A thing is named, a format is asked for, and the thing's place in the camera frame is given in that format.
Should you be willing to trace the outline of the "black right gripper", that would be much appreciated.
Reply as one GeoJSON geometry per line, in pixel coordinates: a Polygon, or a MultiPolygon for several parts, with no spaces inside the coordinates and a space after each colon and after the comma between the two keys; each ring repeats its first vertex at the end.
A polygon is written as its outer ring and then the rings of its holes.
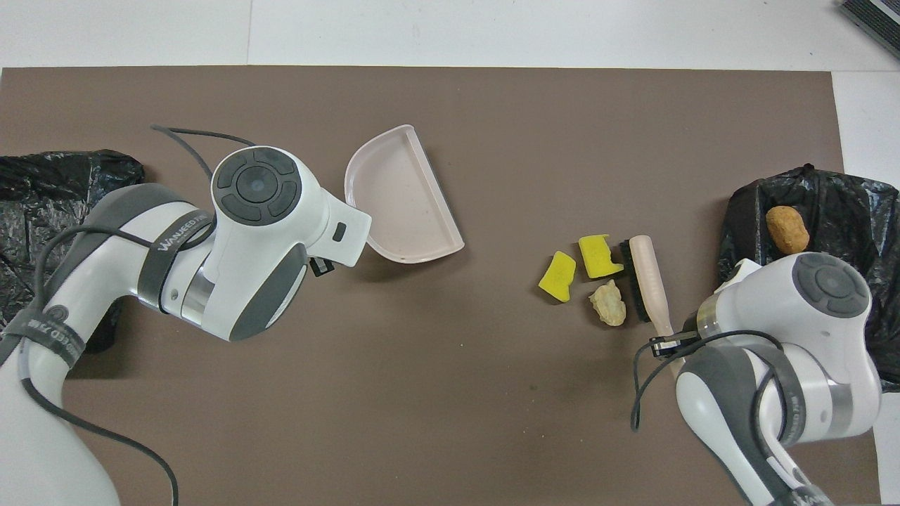
{"type": "Polygon", "coordinates": [[[676,353],[682,349],[697,346],[702,336],[698,329],[698,313],[692,313],[682,326],[681,339],[677,335],[656,336],[650,340],[650,351],[652,353],[676,353]]]}

